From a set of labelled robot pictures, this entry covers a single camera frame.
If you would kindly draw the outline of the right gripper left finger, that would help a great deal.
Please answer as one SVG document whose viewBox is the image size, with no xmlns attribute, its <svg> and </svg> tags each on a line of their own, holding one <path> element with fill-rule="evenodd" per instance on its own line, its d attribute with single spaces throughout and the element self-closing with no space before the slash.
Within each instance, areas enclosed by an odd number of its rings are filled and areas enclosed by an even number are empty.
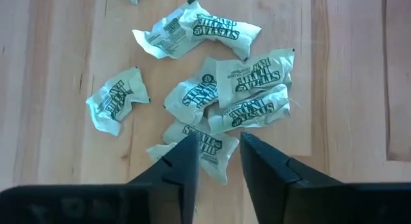
<svg viewBox="0 0 411 224">
<path fill-rule="evenodd" d="M 191 133 L 129 182 L 148 189 L 153 224 L 193 224 L 199 167 L 198 135 Z"/>
</svg>

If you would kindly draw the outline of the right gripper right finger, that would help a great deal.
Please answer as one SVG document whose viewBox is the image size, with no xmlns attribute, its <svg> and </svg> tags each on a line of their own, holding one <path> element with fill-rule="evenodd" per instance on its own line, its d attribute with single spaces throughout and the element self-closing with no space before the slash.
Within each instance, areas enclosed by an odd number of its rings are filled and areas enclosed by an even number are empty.
<svg viewBox="0 0 411 224">
<path fill-rule="evenodd" d="M 323 224 L 320 193 L 342 185 L 289 157 L 259 137 L 242 132 L 240 155 L 243 175 L 259 224 Z"/>
</svg>

